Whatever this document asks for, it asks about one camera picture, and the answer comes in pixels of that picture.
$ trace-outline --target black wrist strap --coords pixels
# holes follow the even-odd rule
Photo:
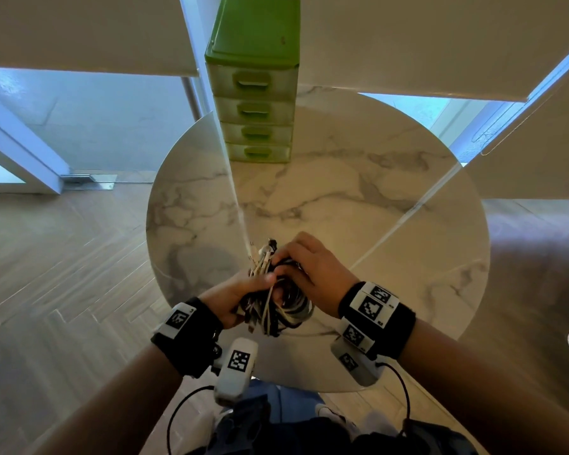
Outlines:
[[[341,334],[371,360],[398,359],[415,326],[415,313],[371,282],[356,283],[341,300]]]
[[[200,377],[215,358],[215,342],[223,329],[219,318],[198,298],[174,306],[152,336],[181,375]]]

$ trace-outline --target drawer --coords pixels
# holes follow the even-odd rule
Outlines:
[[[293,124],[295,101],[215,98],[219,121],[235,124]]]
[[[293,138],[293,126],[221,123],[221,131],[226,142],[239,145],[289,146]]]
[[[297,70],[263,70],[207,64],[215,97],[232,99],[295,100]]]
[[[230,161],[289,162],[291,147],[279,145],[238,145],[226,143]]]

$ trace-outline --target marble tabletop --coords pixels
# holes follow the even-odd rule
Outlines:
[[[171,305],[249,267],[249,242],[314,234],[359,278],[458,338],[478,309],[490,243],[478,194],[439,139],[395,108],[352,91],[297,96],[288,164],[230,163],[218,122],[196,122],[164,160],[150,194],[147,245]],[[330,351],[319,310],[260,344],[254,375],[315,391],[361,389]]]

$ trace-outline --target bundle of cables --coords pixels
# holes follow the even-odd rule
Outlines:
[[[275,240],[269,240],[259,251],[252,245],[250,275],[263,275],[274,271],[276,268],[271,263],[272,256],[276,252]],[[293,265],[302,267],[293,259],[286,258],[278,262],[278,265]],[[272,298],[273,290],[278,288],[282,292],[282,303]],[[243,298],[238,306],[238,314],[244,316],[244,321],[249,325],[249,331],[253,332],[259,324],[263,333],[267,336],[277,337],[286,328],[295,329],[312,316],[314,306],[303,294],[297,285],[286,277],[280,277],[270,290],[252,292]]]

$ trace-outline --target green lid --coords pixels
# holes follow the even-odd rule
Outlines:
[[[221,0],[205,53],[210,64],[299,65],[299,0]]]

